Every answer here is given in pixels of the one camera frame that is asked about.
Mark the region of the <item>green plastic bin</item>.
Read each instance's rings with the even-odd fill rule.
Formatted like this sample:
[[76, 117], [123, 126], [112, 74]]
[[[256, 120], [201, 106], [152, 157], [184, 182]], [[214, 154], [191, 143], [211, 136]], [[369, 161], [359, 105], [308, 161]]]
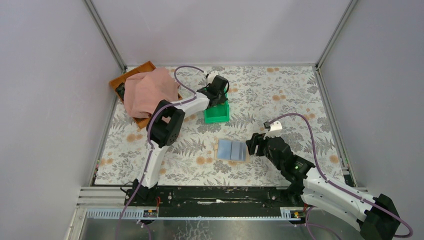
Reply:
[[206, 124], [226, 123], [230, 121], [230, 105], [228, 100], [203, 111]]

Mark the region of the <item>beige card holder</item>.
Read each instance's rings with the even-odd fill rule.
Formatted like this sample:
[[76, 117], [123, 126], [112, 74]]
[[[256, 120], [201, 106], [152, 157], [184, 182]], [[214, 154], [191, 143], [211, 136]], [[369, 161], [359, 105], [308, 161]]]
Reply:
[[214, 158], [222, 161], [248, 163], [250, 155], [243, 141], [219, 139], [214, 145]]

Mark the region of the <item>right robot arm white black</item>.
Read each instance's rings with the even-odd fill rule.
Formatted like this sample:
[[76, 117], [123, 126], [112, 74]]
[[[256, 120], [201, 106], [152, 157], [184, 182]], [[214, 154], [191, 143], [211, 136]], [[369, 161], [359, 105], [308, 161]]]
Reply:
[[249, 155], [265, 156], [290, 182], [290, 200], [324, 210], [351, 225], [365, 240], [392, 240], [400, 226], [391, 198], [375, 197], [331, 177], [323, 177], [311, 161], [294, 154], [282, 137], [254, 133], [246, 141]]

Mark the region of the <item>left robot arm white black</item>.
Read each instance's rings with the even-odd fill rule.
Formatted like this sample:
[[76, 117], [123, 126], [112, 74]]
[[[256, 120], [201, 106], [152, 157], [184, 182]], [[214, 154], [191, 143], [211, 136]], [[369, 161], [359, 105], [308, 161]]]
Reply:
[[177, 140], [184, 119], [225, 103], [229, 86], [226, 78], [216, 75], [211, 83], [197, 90], [191, 98], [159, 102], [146, 127], [150, 149], [143, 170], [133, 181], [135, 193], [145, 198], [150, 189], [157, 185], [163, 157]]

